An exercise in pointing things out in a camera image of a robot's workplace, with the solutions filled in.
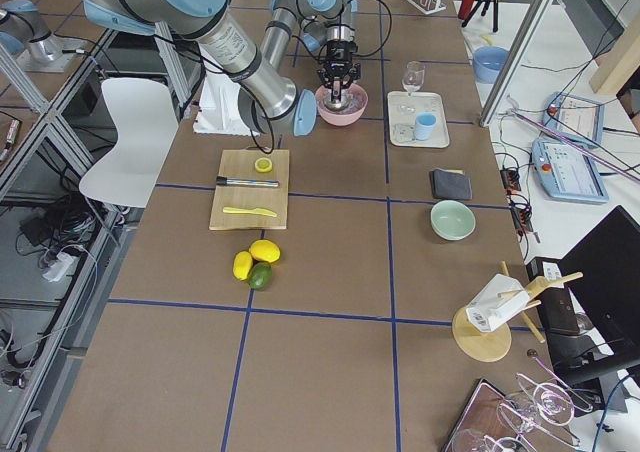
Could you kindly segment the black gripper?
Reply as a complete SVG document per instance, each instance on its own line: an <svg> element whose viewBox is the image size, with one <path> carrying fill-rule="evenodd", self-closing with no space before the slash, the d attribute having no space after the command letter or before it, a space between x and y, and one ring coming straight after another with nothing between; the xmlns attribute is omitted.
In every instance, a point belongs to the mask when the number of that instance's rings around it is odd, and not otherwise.
<svg viewBox="0 0 640 452"><path fill-rule="evenodd" d="M347 102L347 90L353 82L361 78L361 64L344 61L324 61L317 70L322 85L331 90L327 96L328 103Z"/></svg>
<svg viewBox="0 0 640 452"><path fill-rule="evenodd" d="M357 52L357 45L352 41L334 40L327 43L324 61L353 62L353 55Z"/></svg>

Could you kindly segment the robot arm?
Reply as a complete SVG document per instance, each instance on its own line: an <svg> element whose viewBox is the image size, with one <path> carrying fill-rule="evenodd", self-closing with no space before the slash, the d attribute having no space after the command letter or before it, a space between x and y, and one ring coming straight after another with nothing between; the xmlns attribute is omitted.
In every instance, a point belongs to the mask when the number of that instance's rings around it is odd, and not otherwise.
<svg viewBox="0 0 640 452"><path fill-rule="evenodd" d="M357 0L271 0L271 21L260 46L263 56L278 67L294 29L310 53L318 53L318 75L326 88L349 87L360 78L354 61Z"/></svg>
<svg viewBox="0 0 640 452"><path fill-rule="evenodd" d="M319 73L325 87L347 88L359 76L351 62L356 0L272 0L272 19L261 44L255 44L231 16L228 0L83 0L92 22L113 30L151 36L166 23L185 40L195 41L230 81L241 86L240 116L255 132L306 136L314 128L317 100L280 76L278 68L292 29L301 27L311 50L324 48Z"/></svg>

